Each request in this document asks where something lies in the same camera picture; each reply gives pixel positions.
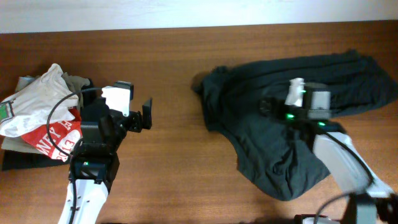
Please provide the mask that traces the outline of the dark green t-shirt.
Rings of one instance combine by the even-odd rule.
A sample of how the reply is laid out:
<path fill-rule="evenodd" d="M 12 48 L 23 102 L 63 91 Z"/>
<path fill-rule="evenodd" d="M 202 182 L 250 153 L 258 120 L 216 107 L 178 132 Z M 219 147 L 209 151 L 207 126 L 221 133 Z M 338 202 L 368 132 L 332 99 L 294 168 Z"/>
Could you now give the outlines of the dark green t-shirt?
<path fill-rule="evenodd" d="M 294 78 L 329 87 L 332 117 L 376 110 L 397 99 L 397 82 L 355 50 L 220 66 L 201 77 L 192 88 L 201 97 L 206 128 L 230 141 L 243 176 L 281 201 L 300 197 L 329 175 L 300 131 L 275 110 Z"/>

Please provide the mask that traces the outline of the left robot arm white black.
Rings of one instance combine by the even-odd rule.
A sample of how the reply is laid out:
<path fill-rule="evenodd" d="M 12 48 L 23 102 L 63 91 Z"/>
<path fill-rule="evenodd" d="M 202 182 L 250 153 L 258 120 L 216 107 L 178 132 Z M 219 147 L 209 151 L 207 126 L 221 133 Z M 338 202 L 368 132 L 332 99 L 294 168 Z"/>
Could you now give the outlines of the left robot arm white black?
<path fill-rule="evenodd" d="M 59 223 L 95 223 L 119 169 L 117 150 L 128 132 L 152 127 L 152 99 L 142 111 L 112 110 L 97 99 L 81 112 L 83 137 L 70 161 L 67 197 Z"/>

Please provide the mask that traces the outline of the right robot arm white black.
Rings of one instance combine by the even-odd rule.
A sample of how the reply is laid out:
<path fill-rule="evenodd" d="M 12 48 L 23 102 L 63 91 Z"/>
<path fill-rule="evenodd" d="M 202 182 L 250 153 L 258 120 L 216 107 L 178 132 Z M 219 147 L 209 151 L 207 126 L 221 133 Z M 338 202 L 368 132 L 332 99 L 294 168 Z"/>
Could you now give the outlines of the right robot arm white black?
<path fill-rule="evenodd" d="M 397 223 L 397 193 L 366 164 L 341 124 L 331 122 L 330 99 L 306 96 L 301 105 L 275 98 L 259 102 L 262 114 L 291 125 L 303 134 L 312 153 L 328 169 L 341 189 L 341 195 L 325 202 L 312 217 L 300 215 L 296 223 L 333 223 L 322 216 L 331 203 L 347 199 L 338 223 Z"/>

